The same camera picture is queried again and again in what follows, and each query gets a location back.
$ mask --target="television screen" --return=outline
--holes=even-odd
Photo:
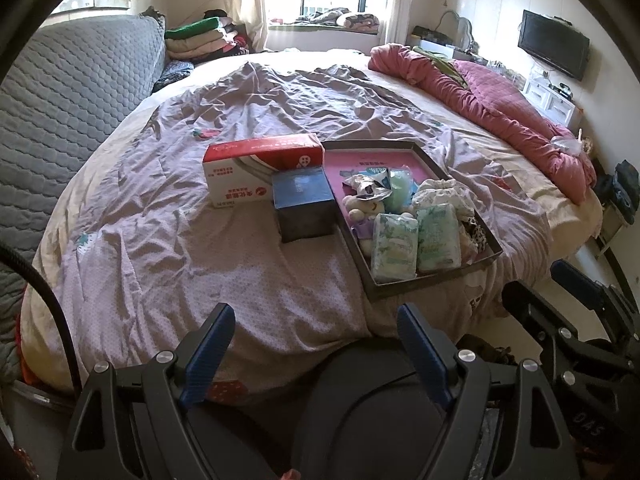
[[[589,59],[589,38],[566,23],[525,10],[518,46],[569,77],[582,81]]]

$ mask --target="pink blanket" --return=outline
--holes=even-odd
[[[584,153],[580,158],[560,153],[550,143],[553,136],[570,136],[571,132],[540,117],[516,89],[508,89],[507,80],[485,67],[471,65],[456,63],[469,85],[466,90],[407,46],[390,43],[375,47],[369,61],[369,69],[404,79],[508,142],[572,202],[584,202],[596,181],[591,161]]]

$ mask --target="gray quilted headboard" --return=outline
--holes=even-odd
[[[66,184],[164,68],[164,18],[145,14],[41,28],[0,86],[0,237],[29,261]],[[14,338],[23,290],[1,267],[2,382],[20,376]]]

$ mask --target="small dark blue box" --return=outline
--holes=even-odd
[[[283,243],[334,232],[334,194],[322,168],[275,173],[273,203]]]

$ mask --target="floor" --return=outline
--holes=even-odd
[[[596,261],[595,253],[595,245],[587,245],[570,261],[593,280],[607,285],[616,283],[606,260]],[[551,279],[537,286],[536,290],[575,325],[581,340],[605,336],[598,317]],[[511,347],[518,361],[527,357],[537,359],[540,355],[540,347],[513,317],[488,321],[478,326],[474,333],[494,346]],[[53,480],[68,416],[34,406],[8,388],[2,389],[2,396],[17,445],[27,450],[42,480]]]
[[[596,260],[594,254],[597,254],[597,248],[595,243],[590,240],[568,261],[592,280],[604,285],[617,285],[604,256]],[[583,307],[551,278],[536,286],[536,291],[574,324],[578,329],[578,337],[581,341],[607,338],[598,316]],[[516,361],[527,357],[538,359],[540,356],[540,346],[512,316],[489,320],[476,327],[472,332],[493,346],[511,347],[511,353],[516,357]]]

